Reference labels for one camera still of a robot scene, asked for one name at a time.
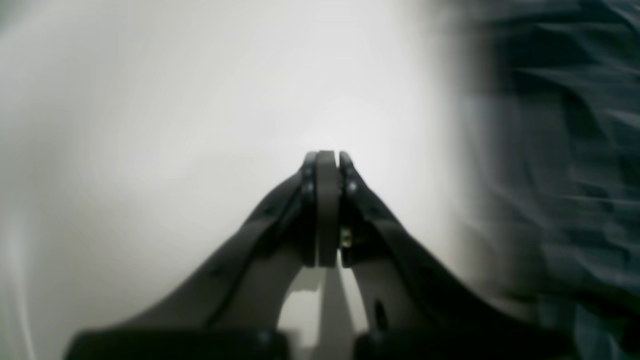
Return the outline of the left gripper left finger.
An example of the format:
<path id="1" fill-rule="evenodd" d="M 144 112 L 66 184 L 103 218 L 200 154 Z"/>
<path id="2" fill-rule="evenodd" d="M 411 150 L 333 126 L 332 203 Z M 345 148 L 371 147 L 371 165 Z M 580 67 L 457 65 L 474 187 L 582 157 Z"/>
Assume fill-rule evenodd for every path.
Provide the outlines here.
<path id="1" fill-rule="evenodd" d="M 304 268 L 336 266 L 341 176 L 332 151 L 309 152 L 238 231 L 149 309 L 80 333 L 67 360 L 287 360 L 277 324 Z"/>

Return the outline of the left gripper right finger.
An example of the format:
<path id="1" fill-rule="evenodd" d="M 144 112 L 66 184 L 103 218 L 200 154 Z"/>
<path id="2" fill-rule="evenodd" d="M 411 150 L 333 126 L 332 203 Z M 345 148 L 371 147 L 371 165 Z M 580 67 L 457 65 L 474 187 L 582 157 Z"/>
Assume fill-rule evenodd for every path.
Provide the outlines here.
<path id="1" fill-rule="evenodd" d="M 492 307 L 412 237 L 339 153 L 342 265 L 352 271 L 369 331 L 355 360 L 569 360 L 568 335 Z"/>

